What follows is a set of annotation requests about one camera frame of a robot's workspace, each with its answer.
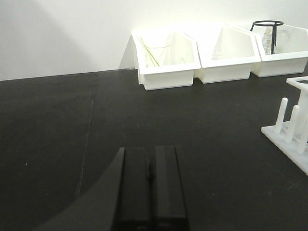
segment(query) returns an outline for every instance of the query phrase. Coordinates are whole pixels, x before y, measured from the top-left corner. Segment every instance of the black table surface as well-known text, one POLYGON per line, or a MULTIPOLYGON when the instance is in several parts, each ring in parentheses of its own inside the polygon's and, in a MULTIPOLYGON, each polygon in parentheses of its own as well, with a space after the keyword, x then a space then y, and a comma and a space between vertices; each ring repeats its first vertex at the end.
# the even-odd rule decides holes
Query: black table surface
POLYGON ((308 230, 308 176, 261 132, 302 74, 145 91, 137 70, 0 82, 0 230, 31 230, 97 181, 119 147, 180 145, 208 230, 308 230))

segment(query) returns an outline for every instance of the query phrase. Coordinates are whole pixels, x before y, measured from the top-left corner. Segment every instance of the black metal stand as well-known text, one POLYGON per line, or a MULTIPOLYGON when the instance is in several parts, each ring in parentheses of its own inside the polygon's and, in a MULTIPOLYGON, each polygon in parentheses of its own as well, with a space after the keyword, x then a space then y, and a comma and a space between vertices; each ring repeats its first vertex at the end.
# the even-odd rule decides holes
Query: black metal stand
POLYGON ((277 27, 283 25, 284 22, 277 20, 260 20, 252 23, 250 31, 253 30, 254 26, 272 26, 273 33, 271 37, 271 54, 274 54, 274 45, 277 46, 277 27))

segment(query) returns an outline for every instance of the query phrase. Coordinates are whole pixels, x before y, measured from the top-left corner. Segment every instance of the white container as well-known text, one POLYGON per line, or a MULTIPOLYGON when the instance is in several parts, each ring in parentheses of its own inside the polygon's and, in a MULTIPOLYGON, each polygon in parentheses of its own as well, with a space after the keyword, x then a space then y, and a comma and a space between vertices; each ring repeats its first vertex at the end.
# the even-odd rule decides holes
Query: white container
MULTIPOLYGON (((249 31, 251 25, 236 26, 249 31)), ((277 27, 277 46, 274 54, 265 54, 262 38, 265 26, 254 26, 261 62, 253 66, 252 72, 259 77, 302 73, 308 61, 308 31, 304 28, 282 25, 277 27)))
POLYGON ((196 42, 170 29, 132 33, 139 84, 146 90, 189 86, 200 68, 196 42))
POLYGON ((203 83, 247 79, 260 61, 250 33, 219 23, 197 24, 185 33, 197 41, 201 69, 194 76, 203 83))

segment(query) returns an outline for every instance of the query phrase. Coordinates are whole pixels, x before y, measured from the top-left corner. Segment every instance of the white wall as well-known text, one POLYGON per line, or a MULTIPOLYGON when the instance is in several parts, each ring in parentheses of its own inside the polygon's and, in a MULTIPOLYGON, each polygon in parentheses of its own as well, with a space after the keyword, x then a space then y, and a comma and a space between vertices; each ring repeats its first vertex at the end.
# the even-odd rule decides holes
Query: white wall
POLYGON ((130 32, 180 22, 284 21, 307 0, 1 0, 0 80, 133 67, 130 32))

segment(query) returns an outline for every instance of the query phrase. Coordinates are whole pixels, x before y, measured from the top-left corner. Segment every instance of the white test tube rack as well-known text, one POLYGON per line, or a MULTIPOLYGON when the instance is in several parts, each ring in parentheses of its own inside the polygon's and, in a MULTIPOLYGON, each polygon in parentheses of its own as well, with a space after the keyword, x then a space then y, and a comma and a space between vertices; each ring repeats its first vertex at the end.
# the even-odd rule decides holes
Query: white test tube rack
POLYGON ((298 105, 293 107, 290 121, 284 122, 288 99, 283 98, 276 124, 262 127, 261 132, 308 175, 308 76, 286 82, 301 89, 298 105))

